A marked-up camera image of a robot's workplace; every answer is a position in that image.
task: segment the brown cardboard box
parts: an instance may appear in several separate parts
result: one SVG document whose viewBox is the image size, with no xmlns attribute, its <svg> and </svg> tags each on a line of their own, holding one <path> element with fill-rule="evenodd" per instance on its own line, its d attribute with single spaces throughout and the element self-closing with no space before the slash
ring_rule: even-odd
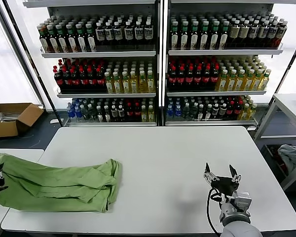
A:
<svg viewBox="0 0 296 237">
<path fill-rule="evenodd" d="M 0 122 L 0 137 L 12 137 L 26 132 L 44 110 L 32 103 L 0 104 L 0 112 L 21 113 L 16 121 Z"/>
</svg>

